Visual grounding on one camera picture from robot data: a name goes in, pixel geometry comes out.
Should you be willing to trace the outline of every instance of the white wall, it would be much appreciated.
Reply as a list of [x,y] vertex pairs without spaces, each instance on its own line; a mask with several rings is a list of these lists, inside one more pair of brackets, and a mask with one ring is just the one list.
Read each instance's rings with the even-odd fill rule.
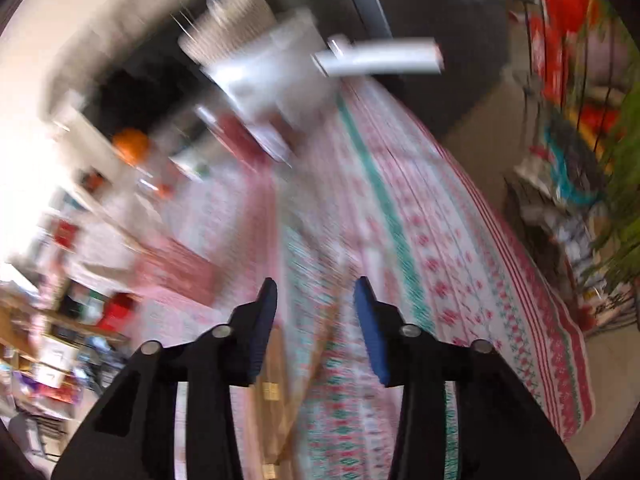
[[61,47],[110,0],[24,0],[0,36],[0,262],[23,251],[65,176],[38,118]]

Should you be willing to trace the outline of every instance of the tablecloth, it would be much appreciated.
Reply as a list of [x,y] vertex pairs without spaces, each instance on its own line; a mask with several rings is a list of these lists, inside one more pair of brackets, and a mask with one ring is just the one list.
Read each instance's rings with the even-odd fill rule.
[[[216,299],[211,306],[145,301],[136,343],[192,340],[255,298],[271,276],[293,382],[305,373],[319,319],[338,301],[337,325],[296,426],[301,478],[388,475],[401,389],[385,390],[370,370],[353,307],[361,275],[380,301],[440,340],[491,341],[562,438],[593,415],[584,341],[564,304],[465,171],[370,79],[344,83],[290,165],[214,166],[163,215],[181,243],[219,267]],[[245,477],[257,479],[247,466],[255,442],[245,396],[233,392],[236,433]],[[453,479],[451,387],[447,403],[446,478]],[[178,425],[183,415],[184,406]],[[177,437],[178,461],[183,446]]]

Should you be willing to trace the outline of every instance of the orange ball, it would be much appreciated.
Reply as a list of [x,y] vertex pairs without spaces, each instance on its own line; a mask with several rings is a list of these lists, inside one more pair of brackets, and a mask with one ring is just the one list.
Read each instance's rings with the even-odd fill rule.
[[149,144],[149,138],[136,128],[124,128],[113,136],[114,148],[130,166],[136,166],[145,160]]

